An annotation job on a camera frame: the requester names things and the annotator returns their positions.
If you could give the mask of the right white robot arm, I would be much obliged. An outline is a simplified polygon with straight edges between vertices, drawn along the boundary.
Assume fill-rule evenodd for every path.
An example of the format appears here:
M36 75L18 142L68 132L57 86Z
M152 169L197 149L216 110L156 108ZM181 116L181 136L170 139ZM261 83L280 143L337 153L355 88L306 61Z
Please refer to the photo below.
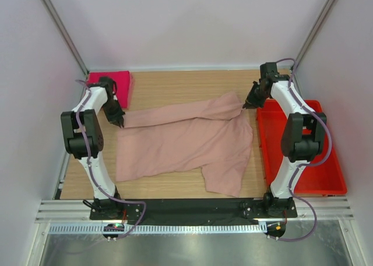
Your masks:
M315 112L295 90L293 75L282 75L277 62L260 66L260 78L253 82L243 108L263 108L265 101L274 99L287 118L281 137L283 159L280 169L259 203L259 212L269 217L280 217L291 209L294 188L305 167L323 151L324 141L331 135L326 115Z

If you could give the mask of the dusty pink t shirt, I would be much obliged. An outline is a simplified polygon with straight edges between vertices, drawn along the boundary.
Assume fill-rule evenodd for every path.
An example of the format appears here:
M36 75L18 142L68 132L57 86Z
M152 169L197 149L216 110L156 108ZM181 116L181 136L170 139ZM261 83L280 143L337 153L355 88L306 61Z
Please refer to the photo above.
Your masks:
M117 132L116 180L200 168L208 192L238 197L253 130L234 92L131 111Z

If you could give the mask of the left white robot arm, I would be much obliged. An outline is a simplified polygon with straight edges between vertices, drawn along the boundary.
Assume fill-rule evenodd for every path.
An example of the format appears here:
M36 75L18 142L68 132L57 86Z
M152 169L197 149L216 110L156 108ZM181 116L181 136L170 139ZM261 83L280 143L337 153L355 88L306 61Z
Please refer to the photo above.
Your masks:
M77 82L86 92L73 110L61 113L65 149L84 167L93 187L93 201L83 200L91 209L90 219L118 219L124 205L104 163L104 137L97 118L103 110L110 124L124 127L125 112L117 99L117 84L107 76L97 83Z

